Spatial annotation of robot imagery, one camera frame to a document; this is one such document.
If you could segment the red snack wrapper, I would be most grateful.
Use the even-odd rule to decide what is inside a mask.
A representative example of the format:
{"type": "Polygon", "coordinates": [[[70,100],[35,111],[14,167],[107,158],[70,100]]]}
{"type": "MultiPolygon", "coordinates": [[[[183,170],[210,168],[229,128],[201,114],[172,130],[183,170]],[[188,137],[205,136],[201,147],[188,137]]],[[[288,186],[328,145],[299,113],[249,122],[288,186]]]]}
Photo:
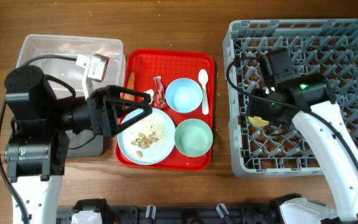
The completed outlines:
{"type": "Polygon", "coordinates": [[[154,83],[154,107],[164,109],[167,107],[167,102],[165,97],[165,87],[162,84],[162,77],[160,75],[155,75],[154,83]]]}

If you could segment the grey dishwasher rack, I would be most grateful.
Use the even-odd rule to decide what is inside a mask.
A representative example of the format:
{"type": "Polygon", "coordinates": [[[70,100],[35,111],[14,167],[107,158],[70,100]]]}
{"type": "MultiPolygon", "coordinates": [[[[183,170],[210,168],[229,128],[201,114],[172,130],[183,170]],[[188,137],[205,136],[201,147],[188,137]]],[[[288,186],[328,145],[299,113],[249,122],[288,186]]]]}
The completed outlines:
{"type": "Polygon", "coordinates": [[[358,19],[237,20],[223,40],[231,79],[229,135],[232,171],[238,177],[319,175],[321,169],[295,128],[254,126],[247,95],[263,83],[253,57],[286,48],[302,75],[324,75],[336,94],[358,148],[358,19]]]}

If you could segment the white plastic spoon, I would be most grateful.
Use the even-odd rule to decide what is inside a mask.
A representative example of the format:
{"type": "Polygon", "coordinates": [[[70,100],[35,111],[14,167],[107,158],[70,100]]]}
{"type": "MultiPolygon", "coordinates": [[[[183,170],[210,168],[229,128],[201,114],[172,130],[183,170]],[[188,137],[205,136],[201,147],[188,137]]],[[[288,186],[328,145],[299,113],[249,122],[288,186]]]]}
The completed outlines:
{"type": "Polygon", "coordinates": [[[208,73],[205,69],[201,69],[198,74],[198,81],[201,84],[201,89],[203,92],[203,99],[202,99],[202,113],[204,115],[209,114],[209,104],[208,104],[208,96],[206,91],[206,84],[208,83],[208,73]]]}

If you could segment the clear plastic bin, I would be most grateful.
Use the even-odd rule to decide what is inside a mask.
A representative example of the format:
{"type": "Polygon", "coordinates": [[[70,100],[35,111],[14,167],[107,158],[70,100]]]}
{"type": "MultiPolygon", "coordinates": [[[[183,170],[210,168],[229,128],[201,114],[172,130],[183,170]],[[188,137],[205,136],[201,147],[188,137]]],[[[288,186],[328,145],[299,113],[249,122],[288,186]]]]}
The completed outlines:
{"type": "MultiPolygon", "coordinates": [[[[100,54],[109,57],[104,80],[93,82],[93,88],[106,85],[123,86],[125,80],[126,59],[123,52],[123,43],[118,39],[98,37],[81,37],[69,35],[28,35],[21,48],[17,67],[24,62],[40,55],[62,55],[75,58],[77,55],[91,57],[100,54]]],[[[83,96],[81,85],[84,69],[74,61],[48,58],[32,63],[40,67],[44,74],[54,76],[73,87],[77,97],[83,96]]]]}

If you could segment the yellow cup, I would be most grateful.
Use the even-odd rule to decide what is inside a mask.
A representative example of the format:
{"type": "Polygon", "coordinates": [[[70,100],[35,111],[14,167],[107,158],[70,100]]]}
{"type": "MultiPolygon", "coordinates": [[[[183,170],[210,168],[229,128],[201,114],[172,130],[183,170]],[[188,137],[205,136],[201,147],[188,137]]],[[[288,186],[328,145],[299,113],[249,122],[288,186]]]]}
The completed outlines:
{"type": "Polygon", "coordinates": [[[258,117],[258,116],[248,116],[248,120],[254,126],[258,126],[258,127],[262,127],[262,128],[269,124],[269,121],[263,120],[261,117],[258,117]]]}

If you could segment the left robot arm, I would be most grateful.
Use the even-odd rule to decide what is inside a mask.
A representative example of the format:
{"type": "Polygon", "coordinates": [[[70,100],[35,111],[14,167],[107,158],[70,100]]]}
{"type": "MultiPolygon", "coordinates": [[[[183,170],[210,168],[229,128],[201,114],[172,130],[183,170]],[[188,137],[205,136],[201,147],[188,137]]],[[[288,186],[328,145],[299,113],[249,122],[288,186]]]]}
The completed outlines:
{"type": "Polygon", "coordinates": [[[77,97],[70,85],[35,65],[11,71],[4,86],[3,105],[14,115],[4,175],[14,199],[14,222],[56,222],[68,130],[111,138],[152,113],[147,93],[108,85],[77,97]]]}

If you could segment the light blue plate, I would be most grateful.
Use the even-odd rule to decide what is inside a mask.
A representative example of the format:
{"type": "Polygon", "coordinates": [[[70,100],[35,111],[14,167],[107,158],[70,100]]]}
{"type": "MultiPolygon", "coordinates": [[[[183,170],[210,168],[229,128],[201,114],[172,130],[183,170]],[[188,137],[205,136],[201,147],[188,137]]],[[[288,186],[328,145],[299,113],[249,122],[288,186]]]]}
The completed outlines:
{"type": "Polygon", "coordinates": [[[152,113],[117,135],[121,153],[142,166],[157,164],[173,151],[175,124],[168,114],[154,108],[152,113]]]}

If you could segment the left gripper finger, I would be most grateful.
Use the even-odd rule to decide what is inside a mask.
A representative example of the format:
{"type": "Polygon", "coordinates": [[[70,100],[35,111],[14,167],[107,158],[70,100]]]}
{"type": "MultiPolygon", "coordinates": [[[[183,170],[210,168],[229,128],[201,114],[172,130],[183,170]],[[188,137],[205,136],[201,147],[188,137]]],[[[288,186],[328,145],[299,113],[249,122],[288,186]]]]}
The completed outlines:
{"type": "Polygon", "coordinates": [[[152,107],[148,104],[121,104],[114,107],[114,118],[116,119],[116,124],[113,126],[113,136],[118,135],[123,132],[136,122],[142,120],[152,113],[152,107]],[[129,113],[140,110],[140,113],[134,117],[128,119],[121,124],[118,123],[118,119],[121,117],[126,117],[129,113]]]}
{"type": "Polygon", "coordinates": [[[124,100],[123,98],[121,98],[121,93],[123,93],[124,95],[131,95],[131,96],[141,97],[142,98],[141,103],[146,104],[146,105],[148,105],[151,102],[151,97],[150,97],[150,95],[148,93],[131,90],[131,89],[128,89],[128,88],[124,88],[122,86],[109,85],[108,86],[108,91],[110,93],[110,96],[114,100],[124,100]]]}

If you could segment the orange carrot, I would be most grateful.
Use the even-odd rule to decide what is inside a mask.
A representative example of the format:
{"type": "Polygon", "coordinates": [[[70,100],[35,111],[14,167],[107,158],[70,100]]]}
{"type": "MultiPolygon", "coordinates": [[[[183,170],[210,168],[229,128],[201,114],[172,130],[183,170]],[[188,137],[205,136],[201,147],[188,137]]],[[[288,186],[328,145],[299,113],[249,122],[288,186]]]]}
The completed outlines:
{"type": "MultiPolygon", "coordinates": [[[[128,82],[127,82],[127,86],[126,88],[133,90],[134,89],[134,83],[135,83],[135,73],[131,72],[128,78],[128,82]]],[[[124,99],[125,100],[130,100],[130,101],[134,101],[135,100],[135,96],[129,93],[125,93],[124,94],[124,99]]]]}

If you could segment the green bowl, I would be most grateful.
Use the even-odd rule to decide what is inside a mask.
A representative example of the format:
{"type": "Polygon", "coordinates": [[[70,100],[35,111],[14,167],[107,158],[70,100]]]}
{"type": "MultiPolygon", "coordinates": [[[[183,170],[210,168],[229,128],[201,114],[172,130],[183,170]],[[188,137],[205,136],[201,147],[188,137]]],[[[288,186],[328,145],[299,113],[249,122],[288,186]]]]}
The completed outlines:
{"type": "Polygon", "coordinates": [[[176,128],[174,134],[176,148],[187,157],[205,155],[212,147],[213,132],[200,119],[186,119],[176,128]]]}

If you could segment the white crumpled tissue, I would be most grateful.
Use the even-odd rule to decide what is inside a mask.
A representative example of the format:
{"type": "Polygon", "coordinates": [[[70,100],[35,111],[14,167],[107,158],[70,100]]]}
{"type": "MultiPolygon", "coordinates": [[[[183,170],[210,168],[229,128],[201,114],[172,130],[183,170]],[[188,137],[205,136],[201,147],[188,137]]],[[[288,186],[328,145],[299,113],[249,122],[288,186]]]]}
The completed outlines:
{"type": "Polygon", "coordinates": [[[153,89],[149,89],[149,90],[145,91],[145,93],[147,93],[150,96],[149,104],[151,105],[154,101],[154,91],[153,91],[153,89]]]}

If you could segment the red serving tray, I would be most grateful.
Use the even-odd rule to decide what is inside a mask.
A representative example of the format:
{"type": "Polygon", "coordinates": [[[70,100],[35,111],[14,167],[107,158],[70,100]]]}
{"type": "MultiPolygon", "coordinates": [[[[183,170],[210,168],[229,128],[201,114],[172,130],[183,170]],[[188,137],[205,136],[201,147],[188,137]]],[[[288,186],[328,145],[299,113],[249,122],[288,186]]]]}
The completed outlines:
{"type": "MultiPolygon", "coordinates": [[[[161,109],[169,115],[175,124],[175,127],[186,119],[200,119],[204,121],[212,130],[213,127],[213,106],[214,106],[214,84],[215,84],[215,63],[214,60],[205,53],[199,52],[184,52],[174,50],[152,50],[152,49],[138,49],[133,51],[128,58],[127,63],[127,77],[125,78],[125,86],[127,86],[128,78],[131,72],[135,73],[134,90],[145,92],[149,89],[155,88],[154,76],[160,75],[162,77],[162,84],[165,87],[165,92],[168,85],[178,78],[190,78],[198,81],[198,74],[201,69],[205,69],[208,73],[208,83],[206,84],[206,91],[208,96],[209,114],[202,113],[202,102],[200,106],[190,113],[178,113],[173,111],[167,104],[167,107],[161,109]]],[[[155,169],[172,169],[172,170],[186,170],[198,171],[203,170],[211,161],[212,147],[203,156],[187,157],[183,155],[174,146],[173,151],[163,161],[149,165],[137,165],[124,157],[121,153],[118,143],[116,143],[115,156],[117,160],[125,165],[132,167],[145,167],[155,169]]]]}

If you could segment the light blue bowl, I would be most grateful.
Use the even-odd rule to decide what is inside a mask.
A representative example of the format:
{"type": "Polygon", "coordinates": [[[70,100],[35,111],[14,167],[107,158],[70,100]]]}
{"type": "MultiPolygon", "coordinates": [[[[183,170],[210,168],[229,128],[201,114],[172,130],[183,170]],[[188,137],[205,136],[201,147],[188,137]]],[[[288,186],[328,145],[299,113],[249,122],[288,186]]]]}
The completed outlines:
{"type": "Polygon", "coordinates": [[[197,109],[203,98],[200,85],[190,78],[172,81],[165,92],[168,106],[178,113],[190,113],[197,109]]]}

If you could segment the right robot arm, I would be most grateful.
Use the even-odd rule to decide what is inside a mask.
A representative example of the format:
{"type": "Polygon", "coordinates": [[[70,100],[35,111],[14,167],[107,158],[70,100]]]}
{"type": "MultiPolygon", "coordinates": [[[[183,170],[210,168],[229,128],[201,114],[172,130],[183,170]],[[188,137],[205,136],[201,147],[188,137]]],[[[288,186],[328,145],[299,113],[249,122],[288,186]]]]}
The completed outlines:
{"type": "Polygon", "coordinates": [[[358,148],[346,129],[327,79],[302,75],[287,49],[256,57],[266,90],[253,90],[246,115],[293,125],[304,137],[330,186],[337,218],[358,223],[358,148]]]}

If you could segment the peanut pile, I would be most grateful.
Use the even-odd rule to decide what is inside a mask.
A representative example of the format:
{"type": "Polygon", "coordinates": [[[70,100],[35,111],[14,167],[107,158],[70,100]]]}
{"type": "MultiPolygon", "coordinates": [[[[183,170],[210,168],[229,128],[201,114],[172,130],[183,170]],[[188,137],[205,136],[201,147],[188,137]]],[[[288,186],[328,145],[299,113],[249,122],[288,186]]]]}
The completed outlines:
{"type": "Polygon", "coordinates": [[[158,142],[160,142],[159,138],[156,138],[153,134],[146,135],[144,133],[137,133],[137,137],[131,141],[131,144],[138,147],[136,154],[142,158],[144,157],[143,150],[156,146],[158,142]]]}

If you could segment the black plastic tray bin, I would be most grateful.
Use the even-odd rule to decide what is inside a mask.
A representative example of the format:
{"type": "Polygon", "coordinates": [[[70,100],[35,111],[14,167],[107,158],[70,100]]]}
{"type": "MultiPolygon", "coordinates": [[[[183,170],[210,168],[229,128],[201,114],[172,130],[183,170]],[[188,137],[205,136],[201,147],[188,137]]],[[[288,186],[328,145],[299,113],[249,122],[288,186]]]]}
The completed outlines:
{"type": "Polygon", "coordinates": [[[91,130],[83,130],[79,134],[75,134],[73,131],[66,131],[66,133],[70,139],[67,158],[96,157],[103,153],[104,138],[102,136],[95,136],[86,144],[94,136],[91,130]]]}

